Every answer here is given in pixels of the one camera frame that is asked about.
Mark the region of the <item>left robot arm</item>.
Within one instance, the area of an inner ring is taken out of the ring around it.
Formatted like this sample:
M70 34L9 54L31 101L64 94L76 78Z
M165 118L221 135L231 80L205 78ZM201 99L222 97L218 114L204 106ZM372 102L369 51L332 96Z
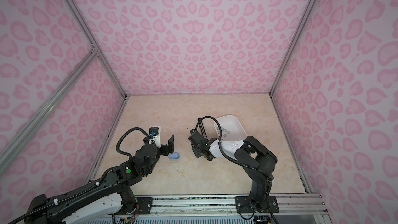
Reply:
M22 220L26 224L78 224L103 214L136 212L138 202L131 186L150 175L161 156L173 152L173 136L160 147L145 143L129 160L91 183L55 197L35 197Z

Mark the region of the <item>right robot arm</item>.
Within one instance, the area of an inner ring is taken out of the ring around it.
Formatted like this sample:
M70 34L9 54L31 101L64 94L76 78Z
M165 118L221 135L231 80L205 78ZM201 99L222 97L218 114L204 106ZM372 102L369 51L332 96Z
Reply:
M278 160L268 148L252 136L236 144L224 146L220 140L209 140L195 129L190 131L188 140L197 158L203 157L208 161L225 158L242 167L251 178L251 191L248 196L250 206L258 213L272 212L269 195Z

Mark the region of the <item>black stapler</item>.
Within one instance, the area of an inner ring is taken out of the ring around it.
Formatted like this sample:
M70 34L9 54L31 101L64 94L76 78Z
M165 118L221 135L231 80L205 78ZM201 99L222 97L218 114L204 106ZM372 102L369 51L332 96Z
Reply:
M204 127L204 124L203 124L203 121L201 120L201 118L198 118L198 123L197 123L197 125L198 125L198 128L199 128L199 130L200 130L201 135L202 135L205 139L208 139L207 134L206 134L206 130L205 130L205 127Z

